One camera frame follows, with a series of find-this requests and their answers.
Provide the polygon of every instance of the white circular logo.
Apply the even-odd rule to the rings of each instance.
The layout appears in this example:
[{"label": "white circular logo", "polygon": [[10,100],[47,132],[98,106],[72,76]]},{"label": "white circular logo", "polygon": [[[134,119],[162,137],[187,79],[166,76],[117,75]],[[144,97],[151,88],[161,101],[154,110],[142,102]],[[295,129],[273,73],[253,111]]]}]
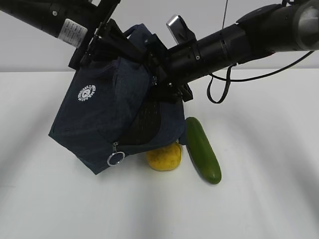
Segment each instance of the white circular logo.
[{"label": "white circular logo", "polygon": [[78,100],[79,101],[88,100],[94,95],[95,91],[96,91],[96,87],[94,85],[84,87],[78,95]]}]

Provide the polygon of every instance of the green cucumber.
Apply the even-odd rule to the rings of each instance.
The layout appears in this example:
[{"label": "green cucumber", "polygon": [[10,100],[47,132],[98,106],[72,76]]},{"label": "green cucumber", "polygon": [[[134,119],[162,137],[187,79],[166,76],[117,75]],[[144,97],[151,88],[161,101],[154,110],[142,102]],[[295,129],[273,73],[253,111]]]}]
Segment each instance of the green cucumber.
[{"label": "green cucumber", "polygon": [[211,184],[221,181],[221,170],[209,140],[198,119],[186,119],[187,150],[197,172]]}]

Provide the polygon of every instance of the black cable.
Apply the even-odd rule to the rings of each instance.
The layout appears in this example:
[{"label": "black cable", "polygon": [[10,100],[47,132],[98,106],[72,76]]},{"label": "black cable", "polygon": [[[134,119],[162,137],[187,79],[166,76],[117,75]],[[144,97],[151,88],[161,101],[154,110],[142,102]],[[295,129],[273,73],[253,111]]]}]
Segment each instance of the black cable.
[{"label": "black cable", "polygon": [[213,83],[214,77],[211,78],[211,81],[209,82],[209,85],[208,85],[208,87],[207,87],[207,97],[208,97],[208,99],[209,99],[211,102],[213,102],[214,104],[220,104],[220,103],[222,103],[222,102],[225,100],[225,98],[226,98],[226,96],[227,96],[227,94],[228,94],[228,91],[229,91],[230,83],[231,83],[231,80],[230,80],[231,68],[234,67],[234,66],[236,66],[236,65],[237,65],[237,64],[228,67],[227,77],[226,77],[227,80],[226,80],[225,89],[224,89],[223,95],[222,95],[222,97],[220,98],[219,101],[213,100],[213,98],[212,98],[212,96],[211,96],[211,94],[210,94],[210,87],[211,87],[211,84]]},{"label": "black cable", "polygon": [[226,5],[225,5],[225,12],[224,12],[224,19],[223,19],[223,26],[222,26],[222,29],[224,29],[224,26],[225,26],[225,20],[226,20],[227,7],[228,7],[228,0],[226,0]]},{"label": "black cable", "polygon": [[[275,74],[278,74],[282,71],[285,71],[287,69],[289,69],[290,67],[293,67],[295,65],[297,65],[299,62],[305,60],[307,57],[309,57],[311,54],[313,54],[314,51],[310,51],[308,52],[306,55],[304,55],[303,57],[299,58],[297,61],[293,62],[292,64],[280,69],[280,70],[277,70],[277,71],[274,71],[274,72],[271,72],[271,73],[268,73],[268,74],[265,74],[265,75],[261,75],[261,76],[256,76],[256,77],[252,77],[252,78],[247,78],[247,79],[241,79],[241,80],[230,80],[231,82],[247,82],[247,81],[254,81],[254,80],[258,80],[258,79],[262,79],[262,78],[265,78],[265,77],[269,77],[269,76],[272,76],[272,75],[275,75]],[[222,77],[219,77],[219,76],[215,76],[214,74],[209,74],[211,77],[214,77],[218,80],[221,80],[221,81],[227,81],[227,79],[225,78],[222,78]]]}]

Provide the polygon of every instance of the sticker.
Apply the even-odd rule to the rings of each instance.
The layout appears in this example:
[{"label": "sticker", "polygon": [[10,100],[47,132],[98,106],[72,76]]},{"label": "sticker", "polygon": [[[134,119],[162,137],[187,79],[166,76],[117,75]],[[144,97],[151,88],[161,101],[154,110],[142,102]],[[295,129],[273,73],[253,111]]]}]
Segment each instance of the sticker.
[{"label": "sticker", "polygon": [[58,38],[76,48],[79,48],[87,32],[87,28],[70,19],[66,19]]},{"label": "sticker", "polygon": [[96,91],[95,85],[84,87],[78,94],[78,100],[82,102],[88,100],[94,95],[95,91]]}]

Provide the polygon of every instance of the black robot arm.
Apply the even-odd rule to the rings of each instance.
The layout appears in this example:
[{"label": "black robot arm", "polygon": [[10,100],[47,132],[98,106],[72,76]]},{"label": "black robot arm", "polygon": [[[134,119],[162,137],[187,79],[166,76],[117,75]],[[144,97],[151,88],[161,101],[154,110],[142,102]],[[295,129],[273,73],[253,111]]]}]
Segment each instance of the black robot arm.
[{"label": "black robot arm", "polygon": [[180,16],[167,26],[177,46],[167,49],[156,34],[145,40],[147,55],[110,19],[120,0],[0,0],[0,10],[77,49],[69,66],[85,67],[101,50],[145,64],[155,79],[153,95],[167,91],[192,99],[187,83],[234,64],[283,51],[319,49],[319,0],[283,0],[259,8],[201,40]]}]

